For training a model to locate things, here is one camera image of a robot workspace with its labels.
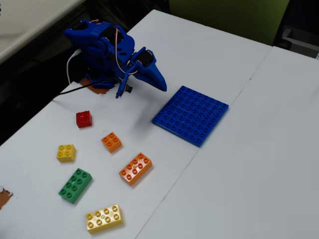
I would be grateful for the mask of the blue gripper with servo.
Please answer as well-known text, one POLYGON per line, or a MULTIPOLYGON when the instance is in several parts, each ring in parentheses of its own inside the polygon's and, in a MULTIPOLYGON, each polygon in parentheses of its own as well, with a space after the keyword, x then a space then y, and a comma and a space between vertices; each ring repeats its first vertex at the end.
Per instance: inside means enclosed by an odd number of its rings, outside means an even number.
POLYGON ((146 50, 146 48, 143 47, 138 52, 133 53, 129 58, 129 62, 127 64, 128 73, 136 74, 137 79, 166 92, 166 81, 157 68, 155 62, 156 59, 153 52, 146 50))

